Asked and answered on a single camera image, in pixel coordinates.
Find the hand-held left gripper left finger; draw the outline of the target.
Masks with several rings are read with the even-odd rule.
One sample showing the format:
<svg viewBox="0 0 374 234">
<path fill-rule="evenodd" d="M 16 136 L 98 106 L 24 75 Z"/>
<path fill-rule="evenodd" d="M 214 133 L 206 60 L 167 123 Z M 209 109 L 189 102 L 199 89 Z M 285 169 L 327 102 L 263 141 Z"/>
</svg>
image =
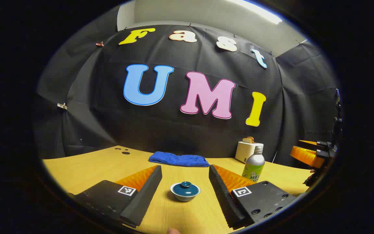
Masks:
<svg viewBox="0 0 374 234">
<path fill-rule="evenodd" d="M 103 180 L 83 192 L 68 195 L 109 222 L 136 228 L 141 225 L 161 179 L 161 166 L 156 165 L 117 182 Z"/>
</svg>

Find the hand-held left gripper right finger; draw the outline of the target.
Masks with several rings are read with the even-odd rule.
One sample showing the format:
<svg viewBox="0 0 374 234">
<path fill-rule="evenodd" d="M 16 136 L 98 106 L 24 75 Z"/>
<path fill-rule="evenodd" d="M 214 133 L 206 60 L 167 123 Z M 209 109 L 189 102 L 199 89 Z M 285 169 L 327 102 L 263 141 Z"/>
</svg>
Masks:
<svg viewBox="0 0 374 234">
<path fill-rule="evenodd" d="M 209 180 L 227 224 L 233 229 L 258 224 L 296 199 L 269 181 L 252 182 L 215 164 L 209 167 Z"/>
</svg>

